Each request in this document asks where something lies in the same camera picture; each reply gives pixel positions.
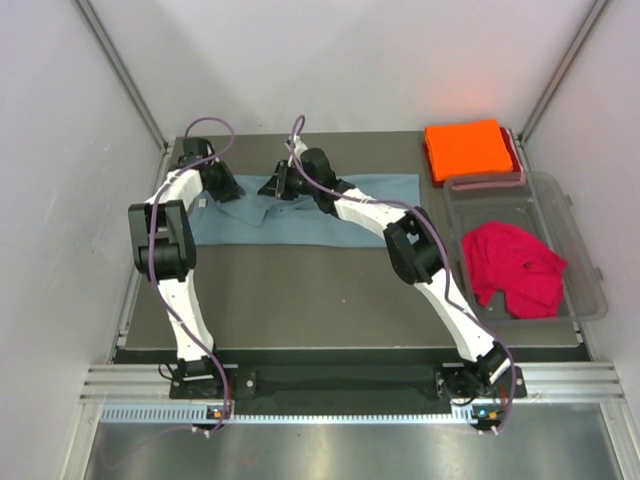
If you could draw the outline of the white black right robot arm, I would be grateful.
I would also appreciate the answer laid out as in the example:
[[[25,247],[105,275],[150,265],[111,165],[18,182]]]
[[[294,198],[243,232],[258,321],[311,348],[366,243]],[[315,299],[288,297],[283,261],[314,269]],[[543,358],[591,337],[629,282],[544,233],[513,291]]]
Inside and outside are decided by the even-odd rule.
[[[395,274],[426,298],[453,338],[469,388],[487,396],[505,377],[515,388],[512,354],[462,296],[443,241],[424,210],[364,193],[338,177],[322,149],[308,147],[299,137],[285,145],[289,157],[277,163],[259,193],[284,201],[309,196],[323,213],[382,239]]]

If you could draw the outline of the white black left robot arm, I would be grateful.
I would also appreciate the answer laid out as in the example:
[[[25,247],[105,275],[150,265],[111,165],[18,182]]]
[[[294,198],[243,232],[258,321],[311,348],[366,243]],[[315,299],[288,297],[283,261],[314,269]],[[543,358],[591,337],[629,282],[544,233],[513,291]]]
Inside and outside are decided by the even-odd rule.
[[[134,265],[155,287],[177,344],[176,366],[159,368],[174,399],[229,397],[227,374],[195,290],[197,247],[188,213],[203,193],[218,203],[245,195],[209,140],[186,137],[183,155],[157,191],[128,208]]]

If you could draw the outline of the light blue t-shirt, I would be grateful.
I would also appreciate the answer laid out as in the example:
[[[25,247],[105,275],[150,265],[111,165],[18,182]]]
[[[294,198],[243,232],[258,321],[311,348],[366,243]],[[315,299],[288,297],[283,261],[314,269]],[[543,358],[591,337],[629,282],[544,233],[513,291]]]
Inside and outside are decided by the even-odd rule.
[[[304,245],[382,248],[379,236],[319,210],[309,196],[283,201],[258,193],[266,176],[239,175],[245,195],[220,203],[204,192],[194,201],[189,222],[198,246]]]

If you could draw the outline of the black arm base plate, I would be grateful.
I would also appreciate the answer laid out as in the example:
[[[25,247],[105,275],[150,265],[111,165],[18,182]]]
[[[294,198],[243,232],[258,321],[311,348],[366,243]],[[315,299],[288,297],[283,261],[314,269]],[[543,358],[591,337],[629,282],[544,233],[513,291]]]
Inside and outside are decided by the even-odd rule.
[[[420,400],[464,403],[479,399],[522,399],[522,369],[506,371],[490,384],[475,368],[453,364],[254,365],[225,371],[229,398],[257,401],[276,396],[325,402],[329,395],[390,394]]]

